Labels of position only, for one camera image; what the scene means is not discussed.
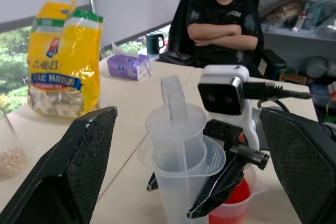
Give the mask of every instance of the person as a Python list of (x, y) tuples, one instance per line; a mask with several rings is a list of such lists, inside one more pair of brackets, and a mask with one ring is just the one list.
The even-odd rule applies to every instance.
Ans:
[(253, 0), (190, 0), (187, 30), (197, 66), (240, 64), (261, 77), (252, 54), (261, 35), (258, 21)]

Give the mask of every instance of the shelf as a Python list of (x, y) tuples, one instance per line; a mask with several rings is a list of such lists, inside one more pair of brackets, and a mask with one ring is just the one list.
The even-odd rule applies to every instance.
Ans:
[(297, 33), (293, 32), (289, 28), (276, 28), (273, 30), (265, 30), (263, 29), (264, 34), (274, 34), (274, 35), (282, 35), (282, 36), (291, 36), (296, 38), (304, 38), (304, 39), (315, 39), (315, 40), (324, 40), (324, 41), (336, 41), (335, 38), (323, 37), (319, 34), (315, 33), (311, 30), (301, 30)]

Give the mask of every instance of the mug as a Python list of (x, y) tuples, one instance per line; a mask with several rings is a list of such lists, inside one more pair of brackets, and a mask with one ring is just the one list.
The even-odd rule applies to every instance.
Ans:
[[(159, 38), (162, 38), (162, 47), (159, 46)], [(147, 34), (146, 47), (148, 55), (158, 55), (160, 53), (160, 49), (164, 47), (163, 34)]]

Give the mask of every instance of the tissue box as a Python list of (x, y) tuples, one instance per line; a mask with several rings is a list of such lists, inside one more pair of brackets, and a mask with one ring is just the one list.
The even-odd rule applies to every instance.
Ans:
[(107, 60), (110, 75), (124, 77), (132, 80), (140, 80), (150, 71), (147, 55), (130, 57), (114, 55)]

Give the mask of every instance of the yellow plastic bag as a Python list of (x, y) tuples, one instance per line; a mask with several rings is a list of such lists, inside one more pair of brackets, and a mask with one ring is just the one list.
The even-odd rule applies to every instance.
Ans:
[(99, 107), (103, 18), (76, 9), (74, 2), (48, 2), (35, 19), (28, 104), (38, 113), (75, 118)]

